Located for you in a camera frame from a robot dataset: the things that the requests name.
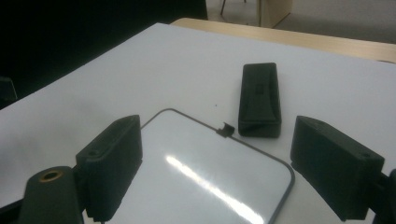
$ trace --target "white table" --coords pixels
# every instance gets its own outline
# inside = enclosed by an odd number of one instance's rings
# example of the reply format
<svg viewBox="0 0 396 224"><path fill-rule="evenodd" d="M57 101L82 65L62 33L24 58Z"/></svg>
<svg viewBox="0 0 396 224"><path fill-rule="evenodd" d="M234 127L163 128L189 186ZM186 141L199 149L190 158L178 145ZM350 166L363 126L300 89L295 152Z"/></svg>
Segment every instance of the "white table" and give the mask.
<svg viewBox="0 0 396 224"><path fill-rule="evenodd" d="M173 107L212 127L237 127L242 67L277 64L282 108L278 139L234 137L290 162L297 115L321 119L396 167L396 65L157 24L75 72L0 111L0 206L25 181L77 152L113 120L145 123ZM371 223L368 220L348 223ZM277 223L342 223L296 173Z"/></svg>

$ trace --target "small black tab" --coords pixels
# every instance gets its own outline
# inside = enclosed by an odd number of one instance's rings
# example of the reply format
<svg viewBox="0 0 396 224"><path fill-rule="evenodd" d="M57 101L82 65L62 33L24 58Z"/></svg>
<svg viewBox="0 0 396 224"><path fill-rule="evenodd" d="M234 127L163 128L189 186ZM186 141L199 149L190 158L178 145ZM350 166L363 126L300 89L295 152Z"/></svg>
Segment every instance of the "small black tab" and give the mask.
<svg viewBox="0 0 396 224"><path fill-rule="evenodd" d="M228 123L224 123L223 129L218 129L216 133L218 133L223 137L230 137L231 135L233 135L234 131L235 131L235 127L231 126Z"/></svg>

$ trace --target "black rectangular device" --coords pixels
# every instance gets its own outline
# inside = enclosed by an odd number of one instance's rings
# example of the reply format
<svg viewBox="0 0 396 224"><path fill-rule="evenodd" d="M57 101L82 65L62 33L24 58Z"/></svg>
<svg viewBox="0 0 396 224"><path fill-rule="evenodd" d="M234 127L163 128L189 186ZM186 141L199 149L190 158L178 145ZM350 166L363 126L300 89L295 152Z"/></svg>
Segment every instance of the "black rectangular device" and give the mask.
<svg viewBox="0 0 396 224"><path fill-rule="evenodd" d="M292 167L341 220L365 219L383 157L329 124L303 116L296 119L290 157Z"/></svg>
<svg viewBox="0 0 396 224"><path fill-rule="evenodd" d="M281 123L276 64L245 64L239 105L239 133L251 137L279 137Z"/></svg>
<svg viewBox="0 0 396 224"><path fill-rule="evenodd" d="M140 119L114 121L76 156L74 168L88 217L109 221L142 163Z"/></svg>

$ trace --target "floor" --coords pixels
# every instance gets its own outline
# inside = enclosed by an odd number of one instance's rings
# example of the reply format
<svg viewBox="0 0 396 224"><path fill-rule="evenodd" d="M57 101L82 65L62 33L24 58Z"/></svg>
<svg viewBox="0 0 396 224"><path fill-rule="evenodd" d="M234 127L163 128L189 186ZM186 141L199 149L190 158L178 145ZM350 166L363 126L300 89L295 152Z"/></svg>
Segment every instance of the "floor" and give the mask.
<svg viewBox="0 0 396 224"><path fill-rule="evenodd" d="M210 21L257 26L256 0L206 0ZM316 35L396 44L396 0L293 0L276 27Z"/></svg>

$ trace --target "round hole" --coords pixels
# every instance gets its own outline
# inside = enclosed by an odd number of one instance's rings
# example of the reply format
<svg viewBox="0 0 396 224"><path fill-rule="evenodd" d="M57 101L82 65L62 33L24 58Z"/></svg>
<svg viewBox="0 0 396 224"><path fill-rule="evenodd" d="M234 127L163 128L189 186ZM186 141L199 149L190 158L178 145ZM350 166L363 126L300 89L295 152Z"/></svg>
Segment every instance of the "round hole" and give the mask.
<svg viewBox="0 0 396 224"><path fill-rule="evenodd" d="M64 173L62 173L62 171L57 171L57 170L48 171L41 176L40 182L42 182L42 183L50 182L52 180L58 179L63 174Z"/></svg>

